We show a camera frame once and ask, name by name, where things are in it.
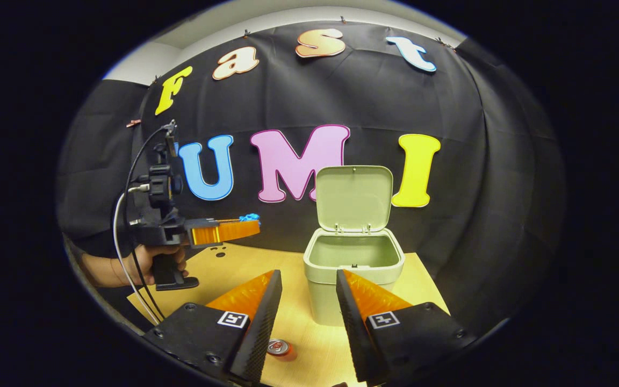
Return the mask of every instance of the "wall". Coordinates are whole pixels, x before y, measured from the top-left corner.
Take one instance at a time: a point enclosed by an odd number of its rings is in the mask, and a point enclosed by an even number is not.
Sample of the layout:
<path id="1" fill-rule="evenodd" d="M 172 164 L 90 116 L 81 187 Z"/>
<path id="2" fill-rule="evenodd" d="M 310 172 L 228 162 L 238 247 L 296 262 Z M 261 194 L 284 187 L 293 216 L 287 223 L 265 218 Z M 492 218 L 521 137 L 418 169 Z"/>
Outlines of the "wall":
<path id="1" fill-rule="evenodd" d="M 302 5 L 307 3 L 319 3 L 308 0 L 295 0 L 285 3 L 285 7 Z M 147 42 L 138 47 L 123 61 L 112 68 L 105 79 L 116 79 L 149 85 L 155 76 L 161 76 L 166 71 L 178 66 L 189 58 L 223 44 L 223 42 L 236 39 L 244 35 L 245 30 L 250 32 L 266 30 L 279 25 L 294 24 L 299 22 L 312 22 L 313 20 L 341 20 L 341 16 L 347 22 L 363 22 L 372 24 L 389 25 L 401 30 L 415 32 L 425 37 L 437 39 L 451 46 L 458 46 L 466 37 L 460 32 L 447 27 L 438 20 L 420 13 L 418 10 L 405 7 L 396 2 L 336 2 L 336 3 L 359 3 L 362 8 L 389 10 L 389 13 L 378 12 L 351 7 L 316 6 L 280 10 L 278 12 L 265 13 L 260 16 L 246 19 L 250 15 L 259 15 L 261 12 L 273 10 L 272 5 L 250 8 L 251 2 L 238 0 L 228 2 L 219 7 L 212 8 L 183 22 L 157 37 L 152 42 Z M 410 19 L 394 16 L 394 14 L 408 16 Z M 235 23 L 221 29 L 222 20 Z"/>

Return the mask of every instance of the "green trash bin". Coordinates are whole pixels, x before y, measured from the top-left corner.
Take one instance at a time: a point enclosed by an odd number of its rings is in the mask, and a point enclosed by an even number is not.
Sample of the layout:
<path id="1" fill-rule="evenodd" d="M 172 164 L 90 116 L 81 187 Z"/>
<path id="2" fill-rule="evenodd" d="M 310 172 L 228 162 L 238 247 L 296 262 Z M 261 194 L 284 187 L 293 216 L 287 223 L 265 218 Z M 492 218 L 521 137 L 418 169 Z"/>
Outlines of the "green trash bin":
<path id="1" fill-rule="evenodd" d="M 336 271 L 347 269 L 391 291 L 405 254 L 386 225 L 393 174 L 386 167 L 344 165 L 316 174 L 318 228 L 305 250 L 312 318 L 342 326 Z"/>

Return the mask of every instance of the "black cable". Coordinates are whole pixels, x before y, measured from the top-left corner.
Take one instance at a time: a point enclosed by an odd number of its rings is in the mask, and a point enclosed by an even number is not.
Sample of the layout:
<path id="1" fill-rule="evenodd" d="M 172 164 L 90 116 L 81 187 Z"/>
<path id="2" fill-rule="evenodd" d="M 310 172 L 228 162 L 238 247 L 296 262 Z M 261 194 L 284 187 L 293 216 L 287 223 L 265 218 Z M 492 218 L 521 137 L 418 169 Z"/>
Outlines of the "black cable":
<path id="1" fill-rule="evenodd" d="M 123 201 L 126 201 L 126 200 L 128 200 L 128 198 L 126 198 L 125 193 L 124 193 L 124 196 L 123 196 Z M 138 297 L 140 297 L 140 299 L 142 299 L 142 303 L 144 304 L 144 306 L 146 306 L 146 307 L 147 307 L 147 309 L 149 309 L 150 313 L 152 313 L 152 315 L 153 315 L 153 316 L 156 316 L 156 313 L 154 313 L 154 310 L 152 309 L 152 307 L 151 307 L 151 306 L 149 306 L 149 304 L 147 303 L 147 301 L 145 301 L 145 298 L 142 296 L 142 294 L 141 294 L 139 291 L 137 292 L 137 294 L 138 294 Z"/>
<path id="2" fill-rule="evenodd" d="M 131 169 L 128 172 L 128 180 L 126 182 L 126 189 L 124 192 L 124 195 L 125 195 L 124 197 L 126 198 L 126 200 L 125 200 L 125 203 L 123 204 L 123 225 L 126 228 L 126 230 L 129 230 L 130 228 L 130 225 L 128 224 L 128 200 L 127 200 L 128 199 L 128 188 L 130 187 L 130 184 L 131 184 L 131 179 L 133 177 L 133 171 L 135 170 L 135 165 L 138 164 L 138 159 L 140 159 L 140 155 L 142 154 L 143 151 L 145 151 L 145 147 L 147 147 L 147 144 L 150 142 L 150 140 L 152 140 L 152 138 L 155 135 L 157 135 L 157 133 L 161 132 L 162 130 L 167 130 L 167 128 L 160 127 L 159 129 L 155 130 L 155 132 L 152 135 L 150 135 L 150 137 L 147 138 L 145 143 L 142 144 L 142 147 L 140 148 L 140 151 L 138 152 L 135 159 L 133 160 Z M 140 275 L 140 281 L 142 281 L 142 287 L 144 287 L 145 291 L 147 291 L 147 296 L 149 296 L 149 299 L 154 304 L 154 307 L 157 308 L 157 312 L 159 312 L 159 314 L 162 316 L 162 319 L 165 319 L 166 317 L 164 316 L 164 313 L 162 313 L 162 311 L 159 309 L 159 306 L 157 305 L 157 301 L 154 300 L 154 298 L 152 297 L 152 293 L 150 293 L 149 288 L 147 287 L 147 284 L 145 283 L 145 277 L 142 276 L 142 270 L 140 270 L 140 263 L 138 262 L 138 257 L 135 255 L 135 248 L 131 248 L 131 252 L 133 253 L 133 261 L 135 262 L 135 267 L 138 269 L 138 275 Z"/>

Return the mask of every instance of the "screw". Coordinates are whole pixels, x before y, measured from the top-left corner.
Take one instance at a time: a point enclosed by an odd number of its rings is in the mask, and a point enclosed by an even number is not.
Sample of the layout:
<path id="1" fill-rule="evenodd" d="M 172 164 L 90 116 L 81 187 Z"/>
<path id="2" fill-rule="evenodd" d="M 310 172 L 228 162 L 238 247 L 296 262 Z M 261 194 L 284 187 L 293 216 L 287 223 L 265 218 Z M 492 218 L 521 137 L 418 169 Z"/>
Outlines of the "screw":
<path id="1" fill-rule="evenodd" d="M 209 363 L 213 363 L 215 366 L 218 366 L 221 362 L 221 358 L 216 355 L 207 355 L 207 361 L 209 361 Z"/>

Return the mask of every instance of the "white cable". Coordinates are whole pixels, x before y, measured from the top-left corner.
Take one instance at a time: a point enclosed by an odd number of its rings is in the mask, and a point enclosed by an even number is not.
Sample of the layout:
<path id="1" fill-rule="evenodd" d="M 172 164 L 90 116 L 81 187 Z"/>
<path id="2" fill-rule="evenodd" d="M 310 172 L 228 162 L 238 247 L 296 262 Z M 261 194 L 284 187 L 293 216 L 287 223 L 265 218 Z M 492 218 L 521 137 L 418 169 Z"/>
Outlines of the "white cable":
<path id="1" fill-rule="evenodd" d="M 133 191 L 144 191 L 146 187 L 149 187 L 149 184 L 143 184 L 139 187 L 133 187 L 130 188 L 128 190 L 128 192 L 133 192 Z M 138 301 L 140 301 L 140 304 L 142 304 L 142 307 L 145 308 L 145 311 L 147 311 L 147 314 L 149 314 L 149 316 L 152 318 L 152 320 L 154 320 L 154 324 L 155 325 L 159 325 L 159 321 L 157 321 L 157 317 L 154 316 L 154 314 L 152 314 L 152 311 L 149 310 L 149 308 L 147 307 L 147 305 L 145 305 L 145 302 L 142 301 L 142 297 L 140 297 L 140 294 L 138 294 L 138 290 L 135 288 L 135 284 L 133 284 L 133 280 L 130 277 L 130 274 L 128 274 L 128 269 L 126 269 L 125 264 L 123 264 L 123 258 L 121 257 L 121 249 L 118 247 L 118 231 L 117 231 L 117 224 L 118 224 L 118 210 L 121 208 L 121 203 L 123 201 L 123 196 L 124 194 L 121 193 L 120 198 L 118 198 L 118 203 L 116 203 L 116 212 L 114 212 L 113 214 L 113 245 L 116 248 L 116 254 L 118 257 L 118 262 L 120 262 L 121 267 L 123 267 L 123 272 L 126 275 L 126 278 L 128 278 L 128 282 L 130 282 L 131 286 L 133 287 L 133 291 L 135 292 L 135 296 L 138 298 Z"/>

